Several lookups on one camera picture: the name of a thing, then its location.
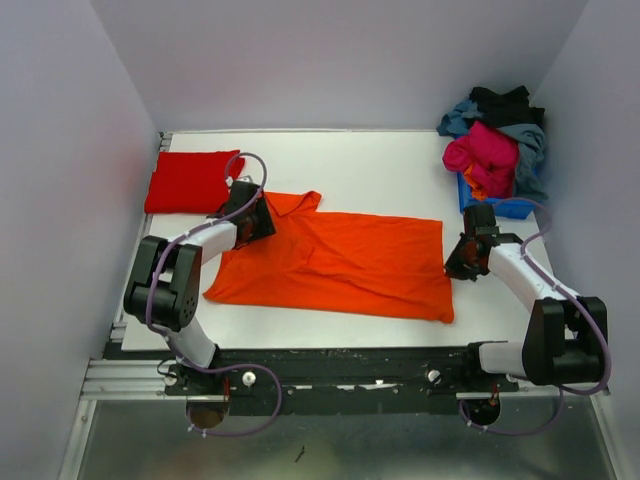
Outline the orange t shirt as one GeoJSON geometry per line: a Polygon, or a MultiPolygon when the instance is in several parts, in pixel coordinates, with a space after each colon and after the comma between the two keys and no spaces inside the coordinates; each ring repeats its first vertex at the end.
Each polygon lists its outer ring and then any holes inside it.
{"type": "Polygon", "coordinates": [[[453,322],[441,221],[321,212],[316,191],[266,201],[275,234],[224,253],[207,300],[453,322]]]}

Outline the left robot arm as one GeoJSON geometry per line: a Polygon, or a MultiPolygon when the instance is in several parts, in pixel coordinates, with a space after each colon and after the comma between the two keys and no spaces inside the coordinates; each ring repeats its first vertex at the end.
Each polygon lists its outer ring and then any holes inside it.
{"type": "Polygon", "coordinates": [[[222,380],[212,364],[218,346],[196,320],[202,266],[274,233],[263,187],[235,181],[220,214],[171,239],[148,235],[138,245],[124,311],[160,335],[190,367],[187,382],[201,395],[214,393],[222,380]]]}

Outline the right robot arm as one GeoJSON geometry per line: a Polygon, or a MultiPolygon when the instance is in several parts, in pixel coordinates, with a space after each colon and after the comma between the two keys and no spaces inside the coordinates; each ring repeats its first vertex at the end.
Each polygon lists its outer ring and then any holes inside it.
{"type": "Polygon", "coordinates": [[[603,390],[612,370],[604,302],[582,296],[556,279],[529,253],[529,243],[539,236],[523,240],[502,232],[493,206],[468,206],[463,220],[464,230],[445,262],[445,274],[470,281],[489,274],[497,277],[530,318],[521,342],[471,344],[471,360],[459,370],[462,384],[480,392],[498,374],[576,395],[603,390]]]}

